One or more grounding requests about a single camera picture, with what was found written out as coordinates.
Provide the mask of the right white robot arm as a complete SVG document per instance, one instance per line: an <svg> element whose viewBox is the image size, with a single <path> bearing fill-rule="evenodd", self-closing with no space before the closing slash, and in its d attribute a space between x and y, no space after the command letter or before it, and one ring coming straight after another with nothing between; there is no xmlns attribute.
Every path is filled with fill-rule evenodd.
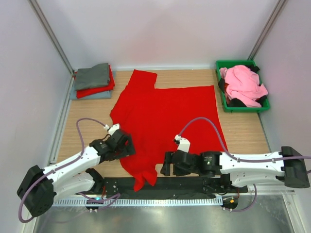
<svg viewBox="0 0 311 233"><path fill-rule="evenodd" d="M164 176L195 173L206 178L226 175L219 179L219 187L224 192L230 192L235 187L279 182L289 188L309 188L311 184L305 159L289 146L271 153L231 156L220 151L196 155L176 150L165 154L160 172Z"/></svg>

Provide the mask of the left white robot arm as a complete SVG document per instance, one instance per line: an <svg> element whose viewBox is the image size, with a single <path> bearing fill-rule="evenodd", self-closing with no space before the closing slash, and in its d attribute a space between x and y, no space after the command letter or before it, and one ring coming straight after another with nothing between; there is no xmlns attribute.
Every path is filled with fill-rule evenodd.
<svg viewBox="0 0 311 233"><path fill-rule="evenodd" d="M32 217L38 217L60 199L80 192L98 194L104 178L94 167L135 153L131 135L114 125L108 138L95 139L76 155L45 168L31 167L17 190L19 210L26 207Z"/></svg>

